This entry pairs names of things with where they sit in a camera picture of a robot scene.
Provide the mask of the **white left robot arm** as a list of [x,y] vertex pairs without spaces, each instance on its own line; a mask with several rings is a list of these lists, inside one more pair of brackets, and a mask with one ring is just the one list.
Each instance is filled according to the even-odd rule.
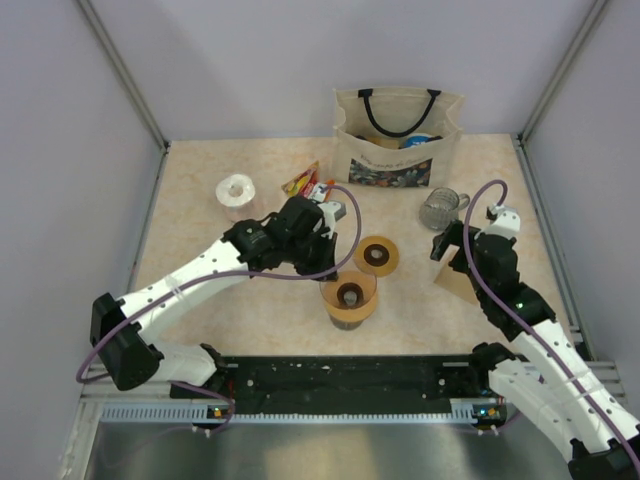
[[104,294],[92,306],[90,342],[120,391],[148,382],[178,381],[205,396],[226,387],[227,374],[205,345],[162,340],[182,316],[223,290],[266,270],[290,264],[301,277],[336,275],[337,222],[343,203],[288,199],[262,220],[235,223],[207,250],[155,283],[116,299]]

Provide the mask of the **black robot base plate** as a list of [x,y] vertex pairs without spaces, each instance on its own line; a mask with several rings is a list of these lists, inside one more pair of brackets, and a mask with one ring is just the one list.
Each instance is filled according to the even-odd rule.
[[448,413],[496,399],[471,355],[226,356],[204,384],[249,414]]

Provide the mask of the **brown paper coffee filter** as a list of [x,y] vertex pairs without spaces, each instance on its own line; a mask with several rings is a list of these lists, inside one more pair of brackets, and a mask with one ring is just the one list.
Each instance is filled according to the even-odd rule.
[[465,273],[454,271],[453,268],[449,266],[449,262],[454,259],[458,252],[459,249],[449,248],[448,253],[443,259],[443,265],[435,277],[434,284],[457,298],[471,305],[478,306],[479,301],[469,277]]

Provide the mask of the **pink glass dripper cone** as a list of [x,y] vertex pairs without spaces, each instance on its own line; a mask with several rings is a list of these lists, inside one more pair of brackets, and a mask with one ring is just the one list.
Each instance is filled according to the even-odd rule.
[[377,277],[358,270],[341,271],[336,280],[321,284],[320,293],[329,312],[364,317],[377,307]]

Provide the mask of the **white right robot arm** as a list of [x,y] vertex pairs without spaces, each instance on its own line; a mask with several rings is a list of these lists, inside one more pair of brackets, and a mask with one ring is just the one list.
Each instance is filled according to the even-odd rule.
[[636,479],[639,421],[605,388],[543,297],[520,279],[515,239],[456,220],[433,240],[432,259],[457,247],[488,321],[508,340],[479,344],[466,380],[476,394],[512,403],[556,447],[574,479]]

